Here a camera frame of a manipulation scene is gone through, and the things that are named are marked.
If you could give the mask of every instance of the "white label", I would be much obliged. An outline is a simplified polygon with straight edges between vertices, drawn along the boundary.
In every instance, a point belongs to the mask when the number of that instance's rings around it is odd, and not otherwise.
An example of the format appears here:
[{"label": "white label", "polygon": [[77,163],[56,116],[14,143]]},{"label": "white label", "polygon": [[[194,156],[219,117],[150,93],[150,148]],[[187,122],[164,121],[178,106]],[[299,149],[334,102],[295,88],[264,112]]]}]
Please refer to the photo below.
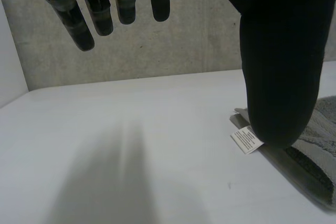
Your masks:
[{"label": "white label", "polygon": [[254,152],[257,148],[264,144],[254,134],[251,126],[240,129],[239,131],[233,133],[231,137],[245,154]]}]

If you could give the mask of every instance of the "towel tag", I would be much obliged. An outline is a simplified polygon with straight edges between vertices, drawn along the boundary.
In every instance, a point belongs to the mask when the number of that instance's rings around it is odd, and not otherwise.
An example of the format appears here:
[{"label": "towel tag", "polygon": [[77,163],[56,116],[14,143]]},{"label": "towel tag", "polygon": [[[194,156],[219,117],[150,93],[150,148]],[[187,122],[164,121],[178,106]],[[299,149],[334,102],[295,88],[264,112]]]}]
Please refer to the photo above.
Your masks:
[{"label": "towel tag", "polygon": [[264,144],[254,134],[251,126],[240,129],[233,133],[231,137],[245,154],[254,152]]}]

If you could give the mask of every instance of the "towel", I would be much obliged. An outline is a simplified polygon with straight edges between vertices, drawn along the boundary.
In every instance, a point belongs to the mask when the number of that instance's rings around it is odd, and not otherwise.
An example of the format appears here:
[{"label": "towel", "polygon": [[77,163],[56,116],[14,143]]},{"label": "towel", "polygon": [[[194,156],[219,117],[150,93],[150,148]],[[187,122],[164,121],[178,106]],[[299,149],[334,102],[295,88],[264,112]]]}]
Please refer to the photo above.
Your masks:
[{"label": "towel", "polygon": [[[249,125],[248,110],[230,120]],[[318,206],[336,211],[336,97],[319,99],[299,139],[289,148],[264,145],[260,152],[305,196]]]}]

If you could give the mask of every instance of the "gray wall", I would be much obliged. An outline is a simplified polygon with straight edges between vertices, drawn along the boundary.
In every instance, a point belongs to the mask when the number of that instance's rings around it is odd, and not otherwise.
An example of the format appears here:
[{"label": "gray wall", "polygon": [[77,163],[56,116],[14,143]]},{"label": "gray wall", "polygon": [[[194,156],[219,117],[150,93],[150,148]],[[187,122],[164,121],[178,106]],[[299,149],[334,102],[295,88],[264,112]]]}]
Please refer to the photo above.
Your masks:
[{"label": "gray wall", "polygon": [[[2,0],[30,90],[99,81],[240,68],[239,14],[228,0],[172,0],[171,17],[156,23],[150,0],[137,0],[137,20],[99,37],[78,0],[96,46],[81,52],[44,0]],[[333,23],[326,60],[336,60]]]}]

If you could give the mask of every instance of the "white table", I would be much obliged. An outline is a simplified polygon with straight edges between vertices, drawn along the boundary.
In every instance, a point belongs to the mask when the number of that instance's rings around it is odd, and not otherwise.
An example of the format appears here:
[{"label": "white table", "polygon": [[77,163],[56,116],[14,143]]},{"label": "white table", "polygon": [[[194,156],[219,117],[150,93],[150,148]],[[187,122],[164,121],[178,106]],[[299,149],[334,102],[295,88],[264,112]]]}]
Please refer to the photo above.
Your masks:
[{"label": "white table", "polygon": [[240,70],[25,94],[0,109],[0,223],[336,223],[236,146],[245,106]]}]

